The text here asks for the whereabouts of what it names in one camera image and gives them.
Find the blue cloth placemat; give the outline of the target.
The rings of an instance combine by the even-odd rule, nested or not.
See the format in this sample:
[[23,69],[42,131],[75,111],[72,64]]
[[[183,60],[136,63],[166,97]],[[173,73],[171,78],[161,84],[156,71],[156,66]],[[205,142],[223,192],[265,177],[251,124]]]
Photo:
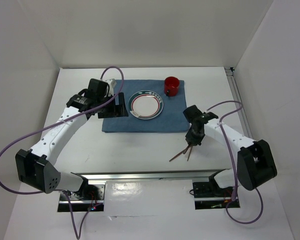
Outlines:
[[125,106],[130,111],[134,94],[152,91],[162,98],[160,113],[148,119],[137,118],[131,112],[128,117],[105,118],[102,131],[105,133],[181,133],[189,129],[189,123],[183,111],[187,108],[185,82],[179,81],[176,96],[168,97],[164,93],[164,81],[158,79],[128,79],[124,81]]

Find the copper fork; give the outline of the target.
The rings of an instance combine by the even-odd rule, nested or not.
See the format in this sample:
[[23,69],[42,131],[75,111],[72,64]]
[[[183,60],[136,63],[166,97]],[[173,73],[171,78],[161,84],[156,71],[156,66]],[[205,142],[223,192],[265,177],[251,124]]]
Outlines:
[[188,156],[187,156],[187,162],[190,160],[191,154],[192,154],[193,146],[191,145],[188,149]]

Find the white plate green red rim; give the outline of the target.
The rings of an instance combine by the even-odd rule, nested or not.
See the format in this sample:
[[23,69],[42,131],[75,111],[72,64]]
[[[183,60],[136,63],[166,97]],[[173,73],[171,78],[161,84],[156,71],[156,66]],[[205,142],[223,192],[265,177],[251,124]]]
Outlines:
[[137,91],[128,101],[129,112],[140,120],[151,120],[158,117],[163,108],[163,98],[151,90]]

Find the red mug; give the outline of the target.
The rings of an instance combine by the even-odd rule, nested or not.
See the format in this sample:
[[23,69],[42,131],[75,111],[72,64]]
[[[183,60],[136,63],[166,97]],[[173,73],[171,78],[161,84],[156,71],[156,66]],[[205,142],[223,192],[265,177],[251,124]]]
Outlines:
[[174,97],[178,94],[180,80],[177,77],[169,76],[164,80],[164,94],[167,97]]

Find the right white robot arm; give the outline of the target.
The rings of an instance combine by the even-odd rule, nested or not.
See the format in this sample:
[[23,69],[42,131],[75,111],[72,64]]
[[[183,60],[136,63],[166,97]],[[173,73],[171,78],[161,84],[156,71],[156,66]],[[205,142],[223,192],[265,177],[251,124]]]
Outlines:
[[196,105],[187,107],[183,114],[190,123],[185,135],[188,149],[200,146],[204,137],[210,137],[232,154],[231,168],[209,177],[208,190],[213,196],[220,196],[229,187],[237,190],[242,186],[252,191],[278,175],[270,145],[265,140],[242,135],[220,121],[216,114],[201,112]]

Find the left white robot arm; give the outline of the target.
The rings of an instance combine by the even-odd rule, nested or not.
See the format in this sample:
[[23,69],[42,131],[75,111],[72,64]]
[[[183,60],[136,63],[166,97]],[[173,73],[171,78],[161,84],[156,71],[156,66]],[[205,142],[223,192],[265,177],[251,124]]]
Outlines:
[[18,178],[21,182],[50,194],[55,190],[71,192],[78,200],[87,197],[94,187],[87,178],[77,173],[64,173],[55,168],[57,159],[72,136],[93,115],[100,119],[126,117],[124,93],[113,98],[115,79],[90,79],[88,87],[73,95],[57,121],[39,142],[29,150],[15,155]]

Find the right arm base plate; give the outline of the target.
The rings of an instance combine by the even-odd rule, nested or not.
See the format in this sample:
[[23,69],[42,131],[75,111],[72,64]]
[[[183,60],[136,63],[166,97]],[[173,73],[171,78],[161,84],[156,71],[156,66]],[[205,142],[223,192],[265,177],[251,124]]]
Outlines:
[[193,182],[189,194],[194,197],[194,207],[196,210],[216,210],[225,209],[232,201],[233,188],[218,188],[212,183]]

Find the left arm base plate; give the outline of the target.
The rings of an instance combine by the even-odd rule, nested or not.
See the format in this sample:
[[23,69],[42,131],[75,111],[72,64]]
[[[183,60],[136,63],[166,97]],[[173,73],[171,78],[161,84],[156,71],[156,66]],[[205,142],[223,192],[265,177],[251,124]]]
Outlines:
[[59,195],[57,212],[70,212],[68,198],[74,213],[87,212],[89,209],[91,209],[92,212],[103,212],[106,182],[90,181],[89,185],[91,186],[87,190],[87,193],[82,196],[71,191],[67,191],[66,194],[61,192]]

